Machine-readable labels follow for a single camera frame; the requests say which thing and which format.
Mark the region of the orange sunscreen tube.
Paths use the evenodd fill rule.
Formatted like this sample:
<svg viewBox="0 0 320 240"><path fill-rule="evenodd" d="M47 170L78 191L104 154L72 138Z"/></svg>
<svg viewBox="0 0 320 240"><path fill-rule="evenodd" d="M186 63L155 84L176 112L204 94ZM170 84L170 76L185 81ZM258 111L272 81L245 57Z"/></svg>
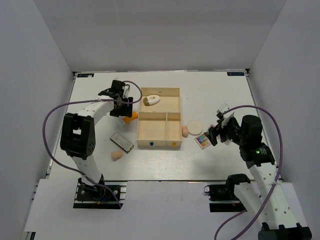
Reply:
<svg viewBox="0 0 320 240"><path fill-rule="evenodd" d="M119 119L118 123L120 125L125 125L132 122L133 120L136 120L138 117L139 117L138 113L134 111L131 117L129 116L122 117Z"/></svg>

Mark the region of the round white powder puff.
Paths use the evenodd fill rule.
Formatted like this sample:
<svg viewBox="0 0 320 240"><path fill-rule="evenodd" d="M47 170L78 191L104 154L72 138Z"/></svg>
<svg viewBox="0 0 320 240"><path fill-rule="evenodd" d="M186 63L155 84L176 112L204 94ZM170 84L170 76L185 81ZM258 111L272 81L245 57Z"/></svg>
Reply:
<svg viewBox="0 0 320 240"><path fill-rule="evenodd" d="M191 120L186 126L188 133L192 136L198 136L203 132L203 124L198 120Z"/></svg>

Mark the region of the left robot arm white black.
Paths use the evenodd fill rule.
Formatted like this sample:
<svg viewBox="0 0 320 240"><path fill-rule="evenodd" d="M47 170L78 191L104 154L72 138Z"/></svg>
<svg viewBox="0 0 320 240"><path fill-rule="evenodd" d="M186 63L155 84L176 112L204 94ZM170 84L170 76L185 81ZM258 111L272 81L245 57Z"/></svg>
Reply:
<svg viewBox="0 0 320 240"><path fill-rule="evenodd" d="M107 114L111 117L131 117L133 98L129 97L129 91L128 83L113 80L110 88L98 94L102 99L77 113L68 112L63 118L60 148L75 162L81 172L80 182L89 186L88 193L96 200L105 196L106 187L93 156L95 125Z"/></svg>

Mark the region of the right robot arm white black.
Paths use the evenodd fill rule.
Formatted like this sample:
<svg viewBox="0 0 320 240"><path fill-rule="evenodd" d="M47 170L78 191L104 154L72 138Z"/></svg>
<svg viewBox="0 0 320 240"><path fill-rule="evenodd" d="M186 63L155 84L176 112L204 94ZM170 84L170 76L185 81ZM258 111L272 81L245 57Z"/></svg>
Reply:
<svg viewBox="0 0 320 240"><path fill-rule="evenodd" d="M310 228L298 222L276 178L280 167L276 165L270 148L262 142L262 130L259 117L246 115L241 123L233 116L221 118L216 126L204 133L213 146L218 141L230 141L239 146L240 156L259 189L256 194L245 174L233 174L226 180L226 195L233 200L239 199L253 215L254 223L261 226L258 239L310 240Z"/></svg>

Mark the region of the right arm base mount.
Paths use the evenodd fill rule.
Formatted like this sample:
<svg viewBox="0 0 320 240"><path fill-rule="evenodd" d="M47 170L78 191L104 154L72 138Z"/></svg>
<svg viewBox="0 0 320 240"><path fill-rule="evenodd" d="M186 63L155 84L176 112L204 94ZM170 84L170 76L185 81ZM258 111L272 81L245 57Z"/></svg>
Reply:
<svg viewBox="0 0 320 240"><path fill-rule="evenodd" d="M204 194L209 196L209 210L211 213L239 213L246 208L236 197L235 186L241 183L251 183L243 173L229 175L224 184L208 184L203 188Z"/></svg>

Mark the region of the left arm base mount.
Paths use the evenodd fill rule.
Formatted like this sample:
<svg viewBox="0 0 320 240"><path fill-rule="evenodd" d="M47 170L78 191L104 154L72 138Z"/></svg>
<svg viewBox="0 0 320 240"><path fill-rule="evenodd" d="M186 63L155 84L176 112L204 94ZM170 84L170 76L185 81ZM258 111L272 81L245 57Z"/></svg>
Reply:
<svg viewBox="0 0 320 240"><path fill-rule="evenodd" d="M93 189L91 186L77 184L73 201L74 209L120 210L126 197L127 182L105 181L107 189Z"/></svg>

